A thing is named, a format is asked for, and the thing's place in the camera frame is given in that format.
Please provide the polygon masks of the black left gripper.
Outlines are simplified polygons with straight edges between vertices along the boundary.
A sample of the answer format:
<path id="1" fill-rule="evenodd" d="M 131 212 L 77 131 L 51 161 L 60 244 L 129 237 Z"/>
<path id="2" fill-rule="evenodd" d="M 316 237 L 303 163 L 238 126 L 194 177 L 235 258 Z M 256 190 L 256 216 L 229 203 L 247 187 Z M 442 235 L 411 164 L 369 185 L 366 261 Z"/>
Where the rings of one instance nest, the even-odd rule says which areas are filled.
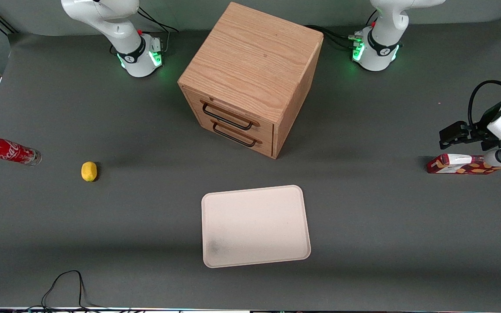
<path id="1" fill-rule="evenodd" d="M 501 110 L 501 101 L 487 109 L 476 123 L 473 123 L 472 109 L 473 103 L 470 103 L 471 127 L 465 122 L 455 122 L 439 131 L 441 150 L 450 148 L 452 145 L 470 144 L 473 142 L 472 139 L 474 141 L 481 141 L 483 151 L 501 148 L 501 140 L 488 129 L 489 123 L 497 117 Z"/>

